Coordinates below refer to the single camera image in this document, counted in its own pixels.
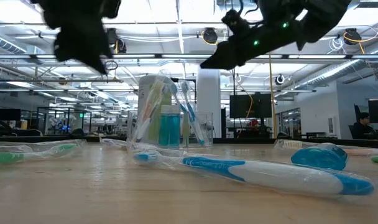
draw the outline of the wooden table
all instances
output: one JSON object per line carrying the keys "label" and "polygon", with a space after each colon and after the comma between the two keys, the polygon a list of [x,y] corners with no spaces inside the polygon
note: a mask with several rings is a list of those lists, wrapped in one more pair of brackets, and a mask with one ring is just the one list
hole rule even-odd
{"label": "wooden table", "polygon": [[[195,150],[288,161],[270,145]],[[351,157],[347,170],[378,178],[378,164]],[[283,194],[196,173],[151,170],[126,152],[88,144],[69,158],[0,166],[2,223],[378,223],[371,197]]]}

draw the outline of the blue toothbrush head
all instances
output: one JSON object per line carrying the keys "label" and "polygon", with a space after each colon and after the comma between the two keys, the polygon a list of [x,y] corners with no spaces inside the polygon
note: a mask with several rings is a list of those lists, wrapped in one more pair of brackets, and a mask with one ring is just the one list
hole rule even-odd
{"label": "blue toothbrush head", "polygon": [[155,150],[138,152],[134,154],[134,159],[142,165],[149,165],[160,159],[160,153]]}
{"label": "blue toothbrush head", "polygon": [[182,82],[181,89],[182,89],[182,92],[184,92],[184,94],[186,94],[189,91],[188,83],[187,82]]}

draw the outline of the ceiling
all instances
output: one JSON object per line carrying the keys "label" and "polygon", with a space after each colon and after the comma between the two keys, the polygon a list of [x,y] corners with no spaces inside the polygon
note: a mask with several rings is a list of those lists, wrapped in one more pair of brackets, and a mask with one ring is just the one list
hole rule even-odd
{"label": "ceiling", "polygon": [[[44,24],[41,9],[27,4],[26,0],[0,0],[0,37],[16,44],[22,48],[36,46],[45,54],[52,54],[53,40],[58,30],[50,30]],[[214,0],[122,0],[119,15],[115,19],[104,19],[105,27],[118,29],[118,35],[127,45],[127,54],[212,54],[216,46],[206,44],[202,38],[198,38],[205,27],[214,27],[218,34],[218,41],[223,41],[232,32],[227,30],[221,23],[225,14],[224,7],[215,6]],[[259,11],[244,16],[249,21],[259,21],[262,16]],[[365,42],[364,47],[378,42],[378,8],[357,8],[349,10],[341,22],[330,31],[324,38],[314,44],[306,44],[299,52],[295,44],[277,49],[272,54],[343,54],[343,50],[332,50],[332,41],[338,34],[342,34],[345,28],[356,28],[363,39],[374,38]],[[344,45],[348,54],[358,54],[358,45]],[[0,54],[10,54],[0,49]],[[50,60],[50,65],[39,67],[36,71],[33,63],[24,60],[0,60],[6,67],[13,67],[18,73],[9,72],[11,77],[16,79],[35,78],[41,75],[43,79],[55,79],[65,77],[67,79],[108,79],[114,77],[124,83],[106,82],[83,82],[81,85],[69,83],[59,85],[58,83],[39,83],[36,86],[42,88],[83,88],[91,85],[99,89],[137,89],[137,81],[144,75],[163,74],[170,77],[194,79],[198,73],[198,62],[195,60],[141,60],[138,66],[137,60],[119,60],[119,68],[112,71],[108,77],[101,77],[92,69],[82,64],[72,63],[66,67],[63,63]],[[286,61],[272,63],[272,76],[282,74],[288,78],[290,85],[300,82],[331,64],[332,61],[306,62]],[[235,69],[237,79],[244,88],[269,89],[270,70],[268,63],[247,63]],[[230,71],[222,70],[221,75],[229,77],[225,80],[227,84],[223,88],[232,88],[233,79]],[[66,93],[52,93],[52,96],[62,96]],[[132,103],[137,101],[137,96],[129,92],[109,93],[117,101]],[[230,92],[222,92],[223,100],[229,99]],[[77,97],[77,93],[70,93],[69,97]]]}

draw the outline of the pipe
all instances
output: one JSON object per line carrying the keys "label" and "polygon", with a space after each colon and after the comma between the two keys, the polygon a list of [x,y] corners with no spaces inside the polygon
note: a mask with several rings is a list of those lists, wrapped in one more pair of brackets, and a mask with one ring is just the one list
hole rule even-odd
{"label": "pipe", "polygon": [[[366,54],[377,55],[378,42],[368,47]],[[295,86],[295,89],[305,88],[308,85],[317,86],[327,84],[356,70],[363,69],[366,65],[366,61],[361,59],[348,60],[339,65],[331,65],[312,74],[315,78],[298,84]]]}
{"label": "pipe", "polygon": [[0,37],[0,48],[7,50],[7,51],[9,51],[13,54],[24,54],[24,53],[26,53],[26,50],[24,50],[23,48],[9,42],[6,39],[3,39],[1,37]]}
{"label": "pipe", "polygon": [[71,83],[71,82],[91,82],[91,83],[122,83],[122,80],[97,80],[97,79],[87,79],[87,80],[2,80],[0,82],[22,82],[22,83]]}

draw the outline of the yellow cable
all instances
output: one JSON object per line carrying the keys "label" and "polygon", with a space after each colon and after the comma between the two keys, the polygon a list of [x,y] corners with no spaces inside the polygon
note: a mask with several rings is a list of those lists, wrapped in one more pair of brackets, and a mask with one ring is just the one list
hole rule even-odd
{"label": "yellow cable", "polygon": [[373,36],[373,37],[371,37],[370,39],[367,39],[367,40],[352,40],[352,39],[346,37],[346,34],[348,34],[348,33],[347,32],[344,33],[344,38],[345,39],[347,39],[349,41],[352,41],[352,42],[355,42],[355,43],[363,43],[363,42],[367,42],[367,41],[370,41],[372,39],[375,39],[378,36],[378,31],[377,31],[377,33],[376,33],[375,36]]}
{"label": "yellow cable", "polygon": [[210,44],[210,43],[208,43],[208,42],[204,39],[204,31],[201,32],[201,38],[203,39],[204,43],[206,43],[206,44],[208,44],[208,45],[217,45],[217,44],[218,44],[218,41],[215,42],[215,44]]}
{"label": "yellow cable", "polygon": [[359,43],[359,46],[361,47],[361,51],[362,51],[362,53],[363,53],[363,54],[366,54],[366,53],[364,53],[364,49],[363,49],[362,43]]}
{"label": "yellow cable", "polygon": [[[359,43],[359,46],[360,46],[360,48],[361,48],[362,53],[363,53],[363,54],[366,54],[365,51],[364,51],[364,49],[363,49],[362,43]],[[369,63],[369,62],[366,62],[366,63],[367,63],[367,65],[369,66],[369,68],[371,69],[374,78],[377,79],[377,75],[376,75],[376,73],[374,72],[374,69],[371,67],[370,63]]]}
{"label": "yellow cable", "polygon": [[[252,96],[243,88],[243,86],[241,86],[241,84],[237,80],[236,80],[236,82],[247,93],[247,95],[250,96],[250,99],[251,99],[250,108],[249,108],[249,111],[247,112],[247,116],[246,116],[246,119],[247,119],[250,115],[250,111],[251,111],[251,108],[252,108],[252,104],[254,103],[254,100],[252,99]],[[239,135],[237,136],[237,138],[240,138],[241,131],[242,131],[242,129],[240,129],[240,132],[239,132]]]}
{"label": "yellow cable", "polygon": [[273,112],[273,119],[274,119],[274,137],[277,138],[277,130],[276,130],[276,113],[275,113],[275,95],[274,95],[274,86],[272,84],[272,56],[270,56],[269,52],[269,81],[270,81],[270,97],[272,100],[272,112]]}

